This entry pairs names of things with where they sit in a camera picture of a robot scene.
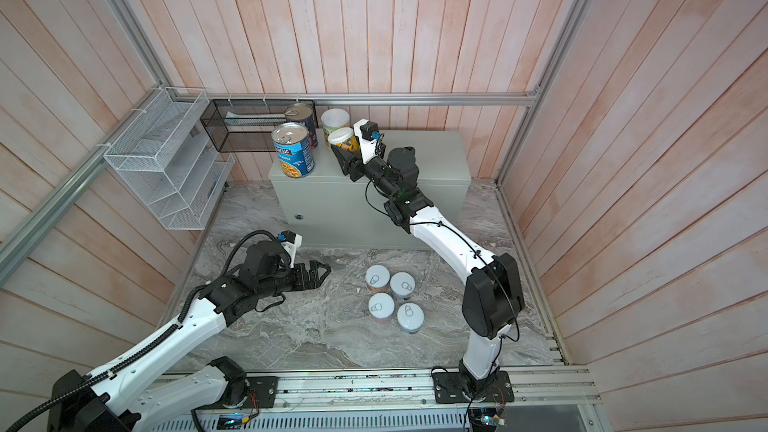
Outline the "yellow can white lid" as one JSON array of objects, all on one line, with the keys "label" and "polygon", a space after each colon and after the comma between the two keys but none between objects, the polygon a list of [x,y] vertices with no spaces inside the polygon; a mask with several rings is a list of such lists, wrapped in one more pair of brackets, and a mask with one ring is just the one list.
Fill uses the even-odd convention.
[{"label": "yellow can white lid", "polygon": [[351,152],[353,154],[360,151],[358,139],[351,127],[340,127],[328,135],[328,142],[331,147]]},{"label": "yellow can white lid", "polygon": [[341,108],[330,108],[320,115],[326,145],[331,146],[329,136],[339,128],[350,126],[350,114]]}]

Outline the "blue soup can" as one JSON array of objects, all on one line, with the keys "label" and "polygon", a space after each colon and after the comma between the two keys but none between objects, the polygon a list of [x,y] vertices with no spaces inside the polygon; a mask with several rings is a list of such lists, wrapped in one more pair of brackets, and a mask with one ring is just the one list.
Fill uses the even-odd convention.
[{"label": "blue soup can", "polygon": [[271,137],[286,176],[302,178],[313,171],[312,144],[304,125],[286,122],[274,129]]}]

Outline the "orange-label short can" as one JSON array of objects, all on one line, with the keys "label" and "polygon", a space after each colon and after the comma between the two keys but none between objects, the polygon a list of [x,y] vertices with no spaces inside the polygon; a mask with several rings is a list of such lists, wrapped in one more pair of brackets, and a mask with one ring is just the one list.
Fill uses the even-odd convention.
[{"label": "orange-label short can", "polygon": [[390,278],[390,271],[380,264],[372,265],[365,273],[366,286],[374,293],[387,292],[390,286]]}]

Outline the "dark blue tomato can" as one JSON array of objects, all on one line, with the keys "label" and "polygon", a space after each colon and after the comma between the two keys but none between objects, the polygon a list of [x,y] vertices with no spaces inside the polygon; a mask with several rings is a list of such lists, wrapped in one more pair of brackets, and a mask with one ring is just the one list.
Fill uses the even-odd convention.
[{"label": "dark blue tomato can", "polygon": [[308,131],[311,147],[318,146],[316,114],[314,107],[306,103],[294,103],[285,110],[285,118],[288,122],[299,123]]}]

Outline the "pink-label short can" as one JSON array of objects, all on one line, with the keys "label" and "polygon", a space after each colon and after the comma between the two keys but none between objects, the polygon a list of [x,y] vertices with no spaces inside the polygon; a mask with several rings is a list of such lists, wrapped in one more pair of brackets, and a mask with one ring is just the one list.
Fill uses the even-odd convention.
[{"label": "pink-label short can", "polygon": [[369,299],[368,310],[374,322],[386,323],[395,313],[394,299],[388,293],[376,293]]}]

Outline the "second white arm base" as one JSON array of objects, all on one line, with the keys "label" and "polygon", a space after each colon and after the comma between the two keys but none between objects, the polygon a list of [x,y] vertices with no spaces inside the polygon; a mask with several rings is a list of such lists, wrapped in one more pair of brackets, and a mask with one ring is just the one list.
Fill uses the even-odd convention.
[{"label": "second white arm base", "polygon": [[151,389],[129,408],[140,419],[133,431],[150,431],[184,413],[204,407],[259,409],[274,406],[277,376],[249,376],[229,357],[209,362],[198,372]]}]

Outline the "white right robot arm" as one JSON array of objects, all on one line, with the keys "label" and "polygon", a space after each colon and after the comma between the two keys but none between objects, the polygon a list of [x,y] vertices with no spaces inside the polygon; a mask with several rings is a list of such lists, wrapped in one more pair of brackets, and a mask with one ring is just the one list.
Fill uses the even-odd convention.
[{"label": "white right robot arm", "polygon": [[414,148],[392,149],[366,157],[339,146],[331,148],[342,173],[351,180],[366,178],[386,201],[383,212],[398,227],[435,251],[464,285],[462,314],[471,333],[453,381],[469,401],[490,391],[496,379],[502,340],[517,329],[525,308],[518,263],[510,254],[494,254],[472,241],[440,212],[418,187]]}]

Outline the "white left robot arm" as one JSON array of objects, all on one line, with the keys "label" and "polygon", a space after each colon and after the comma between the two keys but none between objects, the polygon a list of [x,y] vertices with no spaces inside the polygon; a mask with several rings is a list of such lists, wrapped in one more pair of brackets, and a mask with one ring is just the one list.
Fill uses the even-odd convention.
[{"label": "white left robot arm", "polygon": [[82,375],[70,371],[52,389],[51,398],[10,425],[19,431],[47,414],[51,431],[140,431],[181,413],[219,403],[254,406],[247,373],[220,357],[200,371],[152,389],[151,384],[200,343],[219,334],[243,315],[258,311],[262,299],[281,305],[288,292],[319,288],[329,265],[295,260],[299,235],[264,230],[246,234],[259,242],[247,247],[241,264],[230,259],[213,281],[195,287],[178,316],[119,357]]}]

